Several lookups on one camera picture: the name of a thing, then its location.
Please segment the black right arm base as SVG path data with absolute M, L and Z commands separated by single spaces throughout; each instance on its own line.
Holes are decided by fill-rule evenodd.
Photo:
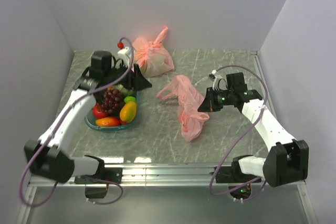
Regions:
M 266 182 L 262 181 L 262 165 L 264 158 L 252 155 L 243 155 L 233 158 L 230 166 L 217 166 L 212 173 L 209 184 L 213 196 L 229 194 L 234 201 L 245 202 L 256 197 L 264 188 Z M 213 183 L 230 184 L 227 191 L 213 192 Z

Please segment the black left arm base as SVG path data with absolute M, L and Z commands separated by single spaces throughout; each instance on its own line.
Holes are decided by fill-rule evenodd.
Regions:
M 75 177 L 74 184 L 85 185 L 85 197 L 89 201 L 104 199 L 110 186 L 117 186 L 121 190 L 121 195 L 117 197 L 117 199 L 120 199 L 123 195 L 123 188 L 121 187 L 122 174 L 123 168 L 121 167 L 105 168 L 99 175 Z

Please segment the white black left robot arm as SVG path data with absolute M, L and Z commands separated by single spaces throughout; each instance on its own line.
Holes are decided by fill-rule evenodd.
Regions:
M 91 54 L 90 66 L 76 80 L 66 105 L 52 125 L 37 140 L 26 142 L 27 166 L 22 177 L 30 172 L 57 183 L 82 176 L 87 176 L 93 183 L 102 182 L 106 176 L 104 161 L 94 156 L 71 158 L 68 147 L 81 121 L 100 95 L 116 84 L 133 91 L 152 87 L 134 62 L 133 47 L 119 50 L 117 58 L 105 50 Z

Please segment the purple fake grapes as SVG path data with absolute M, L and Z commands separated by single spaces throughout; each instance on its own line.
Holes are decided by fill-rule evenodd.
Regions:
M 107 90 L 100 102 L 100 108 L 104 113 L 117 114 L 122 109 L 123 94 L 118 89 Z

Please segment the yellow orange fake mango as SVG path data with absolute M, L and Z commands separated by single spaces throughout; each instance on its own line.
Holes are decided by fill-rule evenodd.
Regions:
M 127 102 L 119 113 L 120 119 L 125 123 L 130 123 L 134 120 L 137 112 L 137 103 L 134 101 Z

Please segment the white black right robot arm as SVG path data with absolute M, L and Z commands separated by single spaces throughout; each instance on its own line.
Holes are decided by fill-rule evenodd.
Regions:
M 249 90 L 243 73 L 226 76 L 226 89 L 219 87 L 223 79 L 215 70 L 209 75 L 213 85 L 206 90 L 199 112 L 217 112 L 233 106 L 244 115 L 267 146 L 268 155 L 235 157 L 230 166 L 216 168 L 217 183 L 244 183 L 264 178 L 271 187 L 299 182 L 308 177 L 309 146 L 289 134 L 265 105 L 257 90 Z

